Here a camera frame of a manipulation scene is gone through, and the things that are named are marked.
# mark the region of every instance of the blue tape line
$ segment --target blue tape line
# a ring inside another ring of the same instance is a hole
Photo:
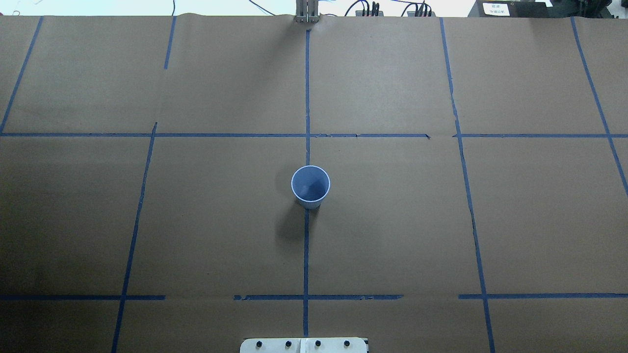
[[[306,134],[158,133],[159,138],[304,138]]]
[[[483,304],[484,304],[484,319],[486,321],[486,331],[489,338],[489,349],[491,353],[495,352],[495,341],[493,338],[493,328],[490,322],[490,310],[489,310],[489,301],[486,298],[486,284],[484,281],[484,269],[482,267],[482,255],[480,254],[480,242],[477,237],[477,228],[475,225],[475,212],[473,208],[473,201],[471,199],[471,188],[469,186],[469,179],[467,173],[467,161],[465,160],[464,147],[462,145],[462,138],[460,135],[462,134],[460,130],[460,120],[458,119],[458,109],[456,109],[456,103],[453,99],[453,79],[452,79],[452,70],[449,61],[449,51],[447,50],[447,38],[445,35],[445,24],[443,22],[443,18],[439,18],[440,20],[440,31],[441,36],[443,38],[443,51],[445,52],[445,65],[447,67],[447,79],[449,81],[449,93],[452,100],[452,109],[453,115],[456,123],[456,134],[458,135],[458,150],[460,152],[460,161],[462,163],[462,175],[465,180],[465,189],[467,191],[467,205],[469,208],[469,212],[471,213],[471,224],[473,227],[473,238],[475,243],[475,259],[477,262],[477,272],[480,278],[480,288],[482,290]]]
[[[129,248],[129,259],[126,263],[126,272],[124,273],[124,284],[122,285],[122,295],[120,300],[120,306],[118,308],[118,317],[116,320],[116,330],[114,331],[114,340],[111,345],[111,353],[115,353],[117,350],[117,341],[120,337],[120,328],[122,327],[122,315],[124,313],[124,302],[126,301],[126,293],[129,288],[129,278],[131,277],[131,266],[133,265],[133,254],[135,252],[135,243],[138,239],[139,230],[139,216],[142,213],[142,206],[144,204],[144,194],[146,192],[146,179],[148,177],[148,167],[151,164],[151,157],[153,155],[153,146],[155,142],[155,131],[157,130],[157,123],[153,126],[153,132],[151,133],[151,142],[148,145],[148,155],[146,157],[146,166],[144,167],[144,176],[142,178],[142,189],[139,192],[138,211],[135,215],[135,225],[133,226],[133,237],[131,238],[131,247]]]
[[[314,138],[431,138],[427,134],[311,134]]]
[[[517,293],[517,294],[488,294],[488,299],[586,299],[586,298],[628,298],[628,293]],[[461,294],[458,299],[478,300],[481,294]]]
[[[176,16],[172,17],[172,24],[170,25],[170,39],[168,40],[168,50],[166,51],[166,61],[163,63],[163,69],[168,69],[168,62],[170,61],[170,50],[172,49],[172,38],[175,36],[175,23]]]
[[[587,59],[585,58],[585,54],[582,51],[582,46],[580,44],[580,36],[578,36],[578,28],[576,28],[576,21],[574,17],[571,17],[571,28],[573,29],[573,36],[576,39],[576,45],[578,46],[578,52],[580,53],[580,59],[582,59],[582,65],[585,68],[585,73],[587,75],[587,80],[589,81],[589,86],[591,86],[591,92],[593,92],[593,98],[595,99],[595,105],[597,106],[597,111],[600,113],[600,118],[602,119],[602,125],[604,125],[604,131],[606,131],[606,135],[609,139],[610,150],[613,152],[613,158],[615,158],[615,165],[617,165],[617,170],[619,171],[619,177],[622,180],[622,184],[624,185],[624,192],[626,196],[628,196],[628,182],[626,181],[626,176],[624,174],[624,169],[622,168],[622,163],[619,161],[619,157],[617,156],[617,150],[615,149],[615,144],[613,143],[613,137],[610,135],[609,125],[606,122],[606,117],[604,116],[604,111],[602,110],[602,105],[600,104],[600,98],[597,95],[597,90],[595,89],[595,85],[593,84],[593,79],[591,78],[591,73],[589,72]]]
[[[310,165],[310,31],[305,31],[305,165]]]
[[[7,138],[149,138],[143,133],[3,133]]]
[[[234,295],[234,300],[303,300],[303,295]]]
[[[120,295],[0,295],[2,300],[120,300]],[[166,300],[165,295],[129,295],[126,300]]]
[[[149,138],[147,133],[2,133],[7,138]],[[628,134],[610,134],[628,138]],[[158,138],[304,138],[307,134],[156,133]],[[428,138],[427,134],[310,134],[314,138]],[[457,138],[607,138],[606,134],[456,134]]]
[[[126,300],[166,300],[165,295],[128,295]]]
[[[383,294],[383,295],[310,295],[311,300],[397,300],[403,298],[401,294]]]
[[[7,119],[9,119],[9,113],[11,112],[11,107],[13,107],[15,95],[18,93],[19,84],[20,82],[22,82],[22,76],[24,76],[26,64],[28,63],[28,59],[31,57],[31,53],[33,52],[33,47],[35,46],[35,41],[37,40],[37,36],[39,35],[39,30],[41,28],[42,22],[43,16],[40,16],[40,20],[39,22],[37,22],[37,28],[35,28],[35,33],[33,33],[33,39],[31,39],[31,45],[28,47],[28,51],[26,52],[26,57],[24,58],[24,62],[22,63],[22,68],[19,70],[18,79],[17,81],[15,81],[15,86],[13,86],[13,92],[11,93],[11,98],[9,98],[9,104],[7,104],[6,110],[4,111],[4,118],[2,119],[2,123],[0,124],[0,133],[4,131],[6,121]]]
[[[606,134],[456,134],[461,138],[606,138]],[[628,138],[628,134],[618,134],[619,138]]]
[[[303,241],[303,336],[309,335],[308,299],[310,296],[310,210],[305,210]]]
[[[303,300],[305,295],[234,295],[235,301],[244,300]],[[397,300],[403,298],[401,294],[318,294],[308,295],[308,300]]]

